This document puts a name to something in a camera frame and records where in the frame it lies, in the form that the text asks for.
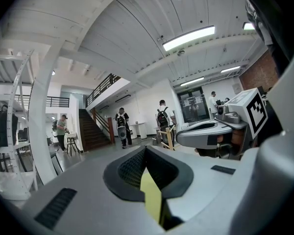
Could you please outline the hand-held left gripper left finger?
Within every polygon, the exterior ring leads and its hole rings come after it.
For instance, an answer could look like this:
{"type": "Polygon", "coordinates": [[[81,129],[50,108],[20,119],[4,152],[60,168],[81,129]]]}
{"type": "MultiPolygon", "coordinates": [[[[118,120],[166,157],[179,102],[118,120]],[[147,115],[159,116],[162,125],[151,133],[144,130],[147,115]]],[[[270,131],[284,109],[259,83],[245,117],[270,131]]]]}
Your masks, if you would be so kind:
{"type": "Polygon", "coordinates": [[[144,146],[83,161],[32,195],[25,215],[47,235],[159,235],[140,190],[144,146]]]}

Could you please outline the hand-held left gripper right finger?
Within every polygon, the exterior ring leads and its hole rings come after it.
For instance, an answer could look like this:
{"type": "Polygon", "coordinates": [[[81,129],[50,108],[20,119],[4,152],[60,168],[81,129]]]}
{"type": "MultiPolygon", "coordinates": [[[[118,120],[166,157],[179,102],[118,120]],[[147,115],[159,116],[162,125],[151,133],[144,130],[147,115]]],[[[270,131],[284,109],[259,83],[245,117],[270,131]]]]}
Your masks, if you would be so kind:
{"type": "Polygon", "coordinates": [[[170,232],[229,232],[246,192],[257,149],[240,161],[147,146],[149,164],[165,179],[161,192],[170,232]]]}

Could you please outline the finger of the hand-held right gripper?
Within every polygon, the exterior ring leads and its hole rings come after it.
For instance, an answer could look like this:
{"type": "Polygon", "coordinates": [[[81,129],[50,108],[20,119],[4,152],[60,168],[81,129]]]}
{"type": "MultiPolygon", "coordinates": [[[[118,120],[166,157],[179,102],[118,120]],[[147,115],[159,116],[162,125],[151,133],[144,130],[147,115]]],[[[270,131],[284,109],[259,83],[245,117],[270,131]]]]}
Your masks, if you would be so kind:
{"type": "Polygon", "coordinates": [[[201,121],[196,124],[188,126],[186,129],[209,129],[215,128],[218,123],[214,120],[201,121]]]}
{"type": "Polygon", "coordinates": [[[176,141],[186,147],[217,148],[218,136],[232,133],[232,128],[226,125],[191,126],[176,134],[176,141]]]}

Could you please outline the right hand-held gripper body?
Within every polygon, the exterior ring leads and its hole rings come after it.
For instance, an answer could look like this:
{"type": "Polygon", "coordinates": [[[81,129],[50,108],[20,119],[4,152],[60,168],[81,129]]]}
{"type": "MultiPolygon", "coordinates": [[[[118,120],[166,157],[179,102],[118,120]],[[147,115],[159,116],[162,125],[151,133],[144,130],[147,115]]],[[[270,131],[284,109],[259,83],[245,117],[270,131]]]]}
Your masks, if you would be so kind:
{"type": "Polygon", "coordinates": [[[227,103],[218,107],[216,120],[234,129],[249,125],[252,139],[255,139],[268,120],[268,114],[257,88],[237,94],[227,103]]]}

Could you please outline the person's right hand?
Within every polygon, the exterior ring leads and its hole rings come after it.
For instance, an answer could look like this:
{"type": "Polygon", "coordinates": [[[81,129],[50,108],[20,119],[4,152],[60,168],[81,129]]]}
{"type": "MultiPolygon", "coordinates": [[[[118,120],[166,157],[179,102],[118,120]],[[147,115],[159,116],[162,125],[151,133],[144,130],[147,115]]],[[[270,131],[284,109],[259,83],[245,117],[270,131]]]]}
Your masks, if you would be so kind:
{"type": "Polygon", "coordinates": [[[217,136],[217,143],[230,143],[234,148],[240,149],[244,141],[244,130],[233,129],[231,133],[217,136]]]}

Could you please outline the dark glass door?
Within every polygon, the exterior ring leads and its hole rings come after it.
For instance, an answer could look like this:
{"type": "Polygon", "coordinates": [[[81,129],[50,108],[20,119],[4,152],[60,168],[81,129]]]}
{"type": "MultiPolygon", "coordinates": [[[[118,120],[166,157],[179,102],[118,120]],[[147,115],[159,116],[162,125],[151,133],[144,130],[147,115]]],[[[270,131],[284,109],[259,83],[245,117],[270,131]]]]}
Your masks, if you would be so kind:
{"type": "Polygon", "coordinates": [[[188,89],[177,94],[185,123],[210,119],[202,87],[188,89]]]}

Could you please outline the wooden mug tree stand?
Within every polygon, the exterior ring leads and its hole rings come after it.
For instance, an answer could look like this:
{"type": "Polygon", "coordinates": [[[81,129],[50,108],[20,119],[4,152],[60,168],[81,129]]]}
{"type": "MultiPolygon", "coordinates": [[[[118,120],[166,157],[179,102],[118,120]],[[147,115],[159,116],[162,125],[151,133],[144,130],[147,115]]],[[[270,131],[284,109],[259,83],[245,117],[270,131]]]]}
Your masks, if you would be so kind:
{"type": "Polygon", "coordinates": [[[174,127],[172,128],[169,128],[169,127],[166,127],[165,129],[161,129],[159,131],[159,134],[161,134],[161,144],[169,149],[169,150],[174,150],[174,146],[173,146],[173,141],[172,141],[172,138],[174,137],[174,135],[172,134],[172,131],[173,131],[174,127]]]}

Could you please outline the white table with black legs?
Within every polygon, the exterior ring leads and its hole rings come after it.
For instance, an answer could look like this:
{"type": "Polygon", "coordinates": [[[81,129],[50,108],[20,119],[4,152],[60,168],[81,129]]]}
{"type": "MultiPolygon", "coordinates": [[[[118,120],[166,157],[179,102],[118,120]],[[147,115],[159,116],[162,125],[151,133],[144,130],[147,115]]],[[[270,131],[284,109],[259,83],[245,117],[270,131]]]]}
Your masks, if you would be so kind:
{"type": "Polygon", "coordinates": [[[77,134],[76,133],[66,133],[65,139],[66,139],[67,153],[70,156],[72,155],[72,151],[79,154],[80,150],[79,150],[77,143],[76,143],[77,134]]]}

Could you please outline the dark wooden staircase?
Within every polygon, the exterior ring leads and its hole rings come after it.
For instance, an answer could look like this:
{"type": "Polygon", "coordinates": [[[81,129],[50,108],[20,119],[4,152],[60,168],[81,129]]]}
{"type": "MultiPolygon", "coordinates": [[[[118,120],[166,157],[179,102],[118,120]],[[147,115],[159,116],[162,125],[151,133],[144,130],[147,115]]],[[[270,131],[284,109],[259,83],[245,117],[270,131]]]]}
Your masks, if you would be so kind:
{"type": "Polygon", "coordinates": [[[79,109],[79,126],[81,142],[84,152],[89,152],[115,143],[112,119],[105,120],[96,113],[95,108],[91,114],[86,109],[79,109]]]}

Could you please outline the black balcony railing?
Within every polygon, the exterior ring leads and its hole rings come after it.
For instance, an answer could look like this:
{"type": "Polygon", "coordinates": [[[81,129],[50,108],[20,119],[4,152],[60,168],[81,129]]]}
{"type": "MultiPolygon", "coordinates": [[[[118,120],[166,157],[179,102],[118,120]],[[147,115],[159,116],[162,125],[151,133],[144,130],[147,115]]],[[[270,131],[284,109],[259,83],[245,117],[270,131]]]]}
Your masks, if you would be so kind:
{"type": "Polygon", "coordinates": [[[100,96],[105,90],[116,83],[120,79],[119,76],[109,74],[87,97],[86,107],[88,107],[98,96],[100,96]]]}
{"type": "MultiPolygon", "coordinates": [[[[30,101],[30,95],[23,96],[24,106],[28,107],[30,101]]],[[[46,99],[46,107],[60,107],[60,108],[69,108],[70,99],[67,97],[55,97],[48,96],[46,99]]]]}

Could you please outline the person's black top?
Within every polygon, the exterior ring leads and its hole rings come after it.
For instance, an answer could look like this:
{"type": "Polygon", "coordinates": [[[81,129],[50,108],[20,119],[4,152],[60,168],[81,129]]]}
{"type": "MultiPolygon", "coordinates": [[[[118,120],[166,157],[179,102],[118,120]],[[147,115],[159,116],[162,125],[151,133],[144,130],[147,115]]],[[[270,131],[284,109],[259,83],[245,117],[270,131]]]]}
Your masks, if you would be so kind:
{"type": "Polygon", "coordinates": [[[293,0],[246,0],[249,22],[267,46],[280,77],[294,55],[293,0]]]}

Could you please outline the black hanging bag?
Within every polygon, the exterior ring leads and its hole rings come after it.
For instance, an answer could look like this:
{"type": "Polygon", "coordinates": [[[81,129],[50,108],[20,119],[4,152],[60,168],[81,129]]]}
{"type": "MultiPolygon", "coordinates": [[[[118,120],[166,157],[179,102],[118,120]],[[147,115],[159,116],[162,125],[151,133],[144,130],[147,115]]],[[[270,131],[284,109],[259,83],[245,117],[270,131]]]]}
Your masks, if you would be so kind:
{"type": "Polygon", "coordinates": [[[7,147],[7,110],[8,106],[3,105],[0,109],[0,147],[7,147]]]}

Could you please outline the white metal shelf rack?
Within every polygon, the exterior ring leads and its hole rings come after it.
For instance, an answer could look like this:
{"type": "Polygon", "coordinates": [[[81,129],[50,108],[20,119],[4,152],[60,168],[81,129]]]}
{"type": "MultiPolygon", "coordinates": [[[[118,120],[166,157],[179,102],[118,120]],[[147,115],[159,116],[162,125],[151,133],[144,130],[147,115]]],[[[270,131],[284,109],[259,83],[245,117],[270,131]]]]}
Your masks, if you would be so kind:
{"type": "Polygon", "coordinates": [[[18,135],[21,121],[28,122],[23,102],[23,85],[32,78],[31,56],[26,54],[0,56],[0,82],[7,82],[10,90],[0,94],[0,109],[7,110],[7,147],[0,147],[0,195],[6,200],[25,201],[31,190],[37,190],[36,167],[26,169],[23,155],[31,155],[28,138],[18,135]]]}

